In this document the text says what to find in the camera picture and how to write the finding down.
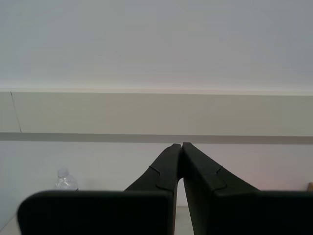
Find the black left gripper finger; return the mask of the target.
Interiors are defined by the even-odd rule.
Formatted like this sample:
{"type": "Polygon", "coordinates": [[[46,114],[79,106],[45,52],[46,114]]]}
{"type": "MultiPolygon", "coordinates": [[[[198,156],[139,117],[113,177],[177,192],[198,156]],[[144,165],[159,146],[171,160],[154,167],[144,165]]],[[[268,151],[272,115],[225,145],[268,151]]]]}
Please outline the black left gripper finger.
{"type": "Polygon", "coordinates": [[[23,235],[172,235],[182,146],[164,149],[124,191],[43,191],[26,198],[23,235]]]}
{"type": "Polygon", "coordinates": [[[311,235],[313,194],[262,191],[193,144],[182,145],[184,186],[196,235],[311,235]]]}

